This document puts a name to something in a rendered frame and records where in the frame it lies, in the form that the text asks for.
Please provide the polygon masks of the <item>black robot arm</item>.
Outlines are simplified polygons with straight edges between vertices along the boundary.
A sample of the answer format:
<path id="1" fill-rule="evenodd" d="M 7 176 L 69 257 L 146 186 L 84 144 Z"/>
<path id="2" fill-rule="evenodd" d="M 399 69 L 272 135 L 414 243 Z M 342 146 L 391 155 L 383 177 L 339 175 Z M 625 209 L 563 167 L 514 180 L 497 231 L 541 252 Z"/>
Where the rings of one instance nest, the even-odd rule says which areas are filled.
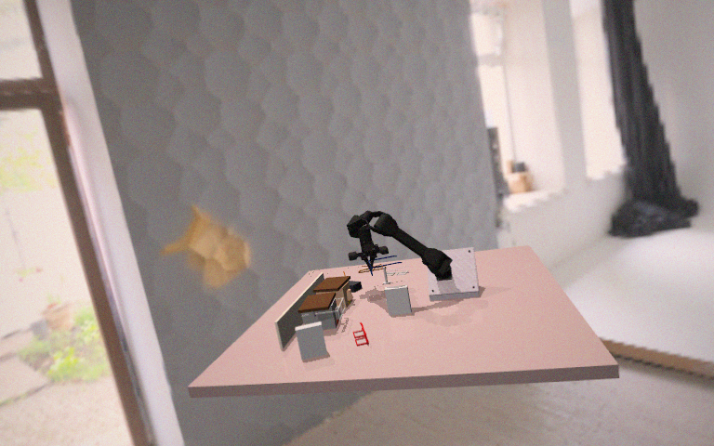
<path id="1" fill-rule="evenodd" d="M 379 217 L 374 227 L 369 225 L 373 217 Z M 437 281 L 452 280 L 451 259 L 444 252 L 436 248 L 428 248 L 412 236 L 401 230 L 396 221 L 381 211 L 366 211 L 360 216 L 353 216 L 347 225 L 349 235 L 360 238 L 361 241 L 371 239 L 371 231 L 383 236 L 393 237 L 398 242 L 421 256 L 422 263 L 437 277 Z M 378 244 L 372 242 L 363 245 L 364 256 L 374 256 L 378 251 Z M 452 279 L 451 279 L 452 278 Z"/>

